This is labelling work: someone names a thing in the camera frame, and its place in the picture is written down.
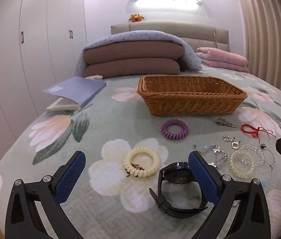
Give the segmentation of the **silver hair clip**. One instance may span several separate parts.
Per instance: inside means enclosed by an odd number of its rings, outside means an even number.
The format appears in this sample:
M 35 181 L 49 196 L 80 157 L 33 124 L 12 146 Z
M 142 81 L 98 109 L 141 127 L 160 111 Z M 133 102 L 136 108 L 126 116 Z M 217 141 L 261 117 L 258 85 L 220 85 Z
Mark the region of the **silver hair clip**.
M 228 126 L 228 127 L 237 128 L 237 125 L 232 124 L 232 123 L 230 123 L 229 121 L 226 121 L 223 118 L 218 118 L 217 121 L 216 121 L 216 124 L 220 125 L 220 126 Z

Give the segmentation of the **brown folded quilt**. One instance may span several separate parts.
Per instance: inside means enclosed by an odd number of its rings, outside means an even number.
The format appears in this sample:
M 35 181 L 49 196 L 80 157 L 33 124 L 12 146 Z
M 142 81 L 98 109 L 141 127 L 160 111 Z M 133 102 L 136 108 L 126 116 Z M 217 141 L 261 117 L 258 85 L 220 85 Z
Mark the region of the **brown folded quilt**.
M 113 78 L 142 74 L 179 74 L 184 48 L 169 41 L 130 41 L 87 49 L 82 77 Z

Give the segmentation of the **wall light fixture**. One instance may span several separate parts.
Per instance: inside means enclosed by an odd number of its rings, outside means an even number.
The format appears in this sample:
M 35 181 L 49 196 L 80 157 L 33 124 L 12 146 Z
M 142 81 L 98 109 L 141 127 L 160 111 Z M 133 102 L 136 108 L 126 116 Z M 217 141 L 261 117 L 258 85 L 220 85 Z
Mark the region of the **wall light fixture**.
M 203 0 L 131 0 L 135 7 L 142 10 L 195 11 Z

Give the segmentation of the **orange plush toy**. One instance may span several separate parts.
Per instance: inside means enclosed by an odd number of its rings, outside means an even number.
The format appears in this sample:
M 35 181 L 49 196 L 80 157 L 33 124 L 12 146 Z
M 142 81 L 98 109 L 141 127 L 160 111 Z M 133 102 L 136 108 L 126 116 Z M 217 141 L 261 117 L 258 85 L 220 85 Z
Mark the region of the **orange plush toy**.
M 140 22 L 144 19 L 144 17 L 142 16 L 142 14 L 137 13 L 137 14 L 131 14 L 129 17 L 129 21 L 130 22 Z

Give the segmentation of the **beige curtain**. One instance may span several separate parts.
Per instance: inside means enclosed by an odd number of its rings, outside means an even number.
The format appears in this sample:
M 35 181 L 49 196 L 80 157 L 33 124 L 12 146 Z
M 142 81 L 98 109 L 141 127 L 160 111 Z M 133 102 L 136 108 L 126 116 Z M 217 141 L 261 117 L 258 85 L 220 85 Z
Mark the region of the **beige curtain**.
M 281 90 L 281 0 L 240 0 L 251 74 Z

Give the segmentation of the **black wrist watch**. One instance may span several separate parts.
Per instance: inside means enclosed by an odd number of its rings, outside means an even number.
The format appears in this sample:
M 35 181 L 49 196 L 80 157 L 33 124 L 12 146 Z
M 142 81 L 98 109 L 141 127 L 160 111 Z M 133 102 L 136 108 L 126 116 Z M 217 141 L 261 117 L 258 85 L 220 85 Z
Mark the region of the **black wrist watch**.
M 197 208 L 176 208 L 164 196 L 164 193 L 175 193 L 177 199 L 187 199 L 189 189 L 193 189 L 194 194 L 200 193 L 201 200 Z M 187 162 L 174 162 L 162 168 L 159 171 L 157 192 L 151 188 L 149 192 L 158 209 L 173 218 L 190 218 L 207 209 L 208 200 Z

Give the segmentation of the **white book under blue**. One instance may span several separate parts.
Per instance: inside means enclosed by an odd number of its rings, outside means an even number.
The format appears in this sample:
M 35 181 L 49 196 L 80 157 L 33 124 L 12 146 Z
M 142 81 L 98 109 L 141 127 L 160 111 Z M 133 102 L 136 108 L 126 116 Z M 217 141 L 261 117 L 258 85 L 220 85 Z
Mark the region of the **white book under blue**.
M 59 98 L 46 108 L 47 112 L 52 111 L 76 111 L 80 110 L 81 105 L 68 98 Z

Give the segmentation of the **white wardrobe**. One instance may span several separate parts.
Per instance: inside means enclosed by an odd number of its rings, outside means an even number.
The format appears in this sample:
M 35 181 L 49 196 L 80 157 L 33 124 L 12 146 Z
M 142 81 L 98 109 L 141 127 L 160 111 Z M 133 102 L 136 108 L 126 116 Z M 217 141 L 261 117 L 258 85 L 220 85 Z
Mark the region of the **white wardrobe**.
M 0 160 L 72 77 L 87 43 L 84 0 L 0 0 Z

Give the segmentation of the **gold square earrings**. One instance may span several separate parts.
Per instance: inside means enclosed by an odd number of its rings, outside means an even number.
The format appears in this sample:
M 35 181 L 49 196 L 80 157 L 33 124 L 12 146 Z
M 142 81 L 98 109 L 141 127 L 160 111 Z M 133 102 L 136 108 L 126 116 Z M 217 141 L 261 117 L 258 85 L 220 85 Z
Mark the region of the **gold square earrings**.
M 237 142 L 237 141 L 235 140 L 235 137 L 231 137 L 231 136 L 224 135 L 224 136 L 222 137 L 222 139 L 224 140 L 224 142 L 230 142 L 230 143 L 231 143 L 231 147 L 232 147 L 233 149 L 239 149 L 239 147 L 240 147 L 240 142 Z

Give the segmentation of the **floral green bedspread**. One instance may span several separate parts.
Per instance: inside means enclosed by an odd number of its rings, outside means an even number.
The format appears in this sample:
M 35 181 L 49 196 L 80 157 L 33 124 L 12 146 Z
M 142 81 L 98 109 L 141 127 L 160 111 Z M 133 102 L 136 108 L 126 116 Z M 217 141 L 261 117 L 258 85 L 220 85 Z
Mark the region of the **floral green bedspread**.
M 233 152 L 224 135 L 252 146 L 258 159 L 261 145 L 265 161 L 254 169 L 268 196 L 271 236 L 281 236 L 281 155 L 275 149 L 281 138 L 281 91 L 249 73 L 204 67 L 200 76 L 213 76 L 243 89 L 248 97 L 225 119 L 237 128 L 219 126 L 215 116 L 182 116 L 189 134 L 178 141 L 161 133 L 165 117 L 150 114 L 137 93 L 139 77 L 113 78 L 84 110 L 77 113 L 45 113 L 21 134 L 0 161 L 0 229 L 13 183 L 39 181 L 53 174 L 76 151 L 87 163 L 64 212 L 83 238 L 191 238 L 209 211 L 187 219 L 163 214 L 149 189 L 156 190 L 158 175 L 129 177 L 123 167 L 131 150 L 147 147 L 157 152 L 161 165 L 186 161 L 200 150 L 209 163 L 215 155 L 208 145 Z

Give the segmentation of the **pink folded blanket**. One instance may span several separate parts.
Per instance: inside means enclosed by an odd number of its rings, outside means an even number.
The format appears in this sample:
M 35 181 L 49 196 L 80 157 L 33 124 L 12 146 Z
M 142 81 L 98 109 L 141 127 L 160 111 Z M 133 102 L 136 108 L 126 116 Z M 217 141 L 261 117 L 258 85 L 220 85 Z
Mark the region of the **pink folded blanket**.
M 201 59 L 201 62 L 208 67 L 249 72 L 248 60 L 236 53 L 216 48 L 202 47 L 197 48 L 196 54 Z

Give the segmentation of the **brown wicker basket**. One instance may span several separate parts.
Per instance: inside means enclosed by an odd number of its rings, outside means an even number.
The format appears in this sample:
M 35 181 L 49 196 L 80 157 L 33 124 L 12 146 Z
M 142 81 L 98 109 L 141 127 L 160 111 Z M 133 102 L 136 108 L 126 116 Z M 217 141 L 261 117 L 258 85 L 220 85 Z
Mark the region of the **brown wicker basket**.
M 233 113 L 247 93 L 216 77 L 145 75 L 137 93 L 154 116 L 208 116 Z

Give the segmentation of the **beige bed headboard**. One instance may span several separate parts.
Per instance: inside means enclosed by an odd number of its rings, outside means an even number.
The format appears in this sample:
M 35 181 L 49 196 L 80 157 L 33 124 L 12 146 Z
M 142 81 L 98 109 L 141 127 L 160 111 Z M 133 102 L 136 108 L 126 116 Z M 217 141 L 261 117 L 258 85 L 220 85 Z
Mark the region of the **beige bed headboard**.
M 111 26 L 111 34 L 138 30 L 162 31 L 177 36 L 187 42 L 193 50 L 208 47 L 229 51 L 229 32 L 210 25 L 172 21 L 144 21 Z

